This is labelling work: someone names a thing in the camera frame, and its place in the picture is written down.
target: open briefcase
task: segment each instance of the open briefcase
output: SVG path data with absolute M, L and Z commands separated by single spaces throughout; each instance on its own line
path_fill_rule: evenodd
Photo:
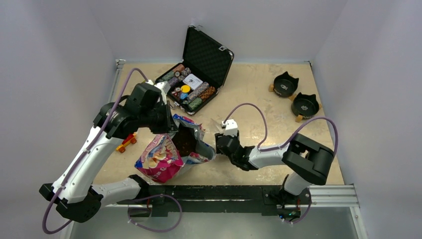
M 186 34 L 182 61 L 156 79 L 167 81 L 175 106 L 194 115 L 223 87 L 234 53 L 195 26 Z

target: white backdrop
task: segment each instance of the white backdrop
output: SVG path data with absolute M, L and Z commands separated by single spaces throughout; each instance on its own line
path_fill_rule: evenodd
M 84 0 L 3 0 L 0 32 L 1 238 L 52 238 L 38 189 L 83 144 L 109 96 L 114 58 Z M 64 221 L 57 215 L 51 230 Z
M 422 235 L 422 2 L 350 0 L 314 75 L 371 239 Z
M 179 61 L 187 26 L 235 53 L 235 61 L 312 60 L 347 0 L 89 0 L 116 57 Z

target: beige floor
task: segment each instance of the beige floor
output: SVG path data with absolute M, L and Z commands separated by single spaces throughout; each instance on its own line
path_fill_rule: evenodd
M 149 79 L 155 80 L 172 66 L 174 64 L 126 64 L 118 90 L 128 71 L 133 67 L 140 68 Z M 219 95 L 191 117 L 195 122 L 202 123 L 206 129 L 204 141 L 215 146 L 214 133 L 219 131 L 217 122 L 221 122 L 236 105 L 244 102 L 256 104 L 266 117 L 269 135 L 264 145 L 278 144 L 286 140 L 300 123 L 295 122 L 295 116 L 290 110 L 291 102 L 288 99 L 279 98 L 274 93 L 268 92 L 268 86 L 274 78 L 285 71 L 295 78 L 299 77 L 297 93 L 318 96 L 309 64 L 233 64 Z M 125 94 L 130 94 L 133 87 L 142 80 L 140 74 L 135 72 L 126 87 Z M 180 109 L 173 110 L 173 113 L 185 115 Z M 317 115 L 323 116 L 323 110 Z M 254 108 L 243 106 L 233 114 L 233 118 L 239 125 L 242 145 L 256 145 L 264 137 L 262 118 Z M 327 122 L 323 120 L 313 121 L 301 133 L 328 147 L 333 147 Z M 153 137 L 148 129 L 140 129 L 138 143 L 128 146 L 123 154 L 114 152 L 100 170 L 94 183 L 111 183 L 123 180 L 131 174 L 141 175 L 134 168 L 134 164 Z M 167 184 L 277 185 L 281 184 L 286 174 L 291 172 L 287 166 L 269 166 L 245 172 L 232 165 L 225 156 L 218 155 L 214 161 L 195 166 L 185 174 L 171 179 Z M 327 184 L 344 184 L 337 158 L 331 166 Z

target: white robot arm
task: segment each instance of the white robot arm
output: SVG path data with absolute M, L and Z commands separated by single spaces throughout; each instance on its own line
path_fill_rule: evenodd
M 63 217 L 79 223 L 89 220 L 108 204 L 143 197 L 144 181 L 137 175 L 104 185 L 93 185 L 92 182 L 111 153 L 138 128 L 148 127 L 152 133 L 177 130 L 166 101 L 169 89 L 167 82 L 155 86 L 152 81 L 137 84 L 131 95 L 123 98 L 126 99 L 125 104 L 118 105 L 105 130 L 97 137 L 114 103 L 104 105 L 75 159 L 54 183 L 41 186 L 41 195 L 50 201 L 58 192 L 54 201 L 56 210 Z M 62 185 L 66 176 L 67 182 Z
M 328 147 L 301 134 L 282 148 L 276 145 L 242 147 L 236 121 L 229 119 L 221 126 L 224 133 L 215 134 L 217 153 L 228 156 L 237 167 L 249 171 L 271 165 L 288 165 L 294 173 L 287 177 L 282 190 L 292 196 L 301 194 L 311 184 L 325 185 L 334 160 L 334 152 Z

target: snack bag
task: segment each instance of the snack bag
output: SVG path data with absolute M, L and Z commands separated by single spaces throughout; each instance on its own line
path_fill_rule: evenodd
M 176 114 L 173 119 L 179 131 L 155 136 L 135 163 L 135 168 L 158 183 L 211 161 L 216 155 L 211 146 L 202 142 L 205 131 L 200 124 Z

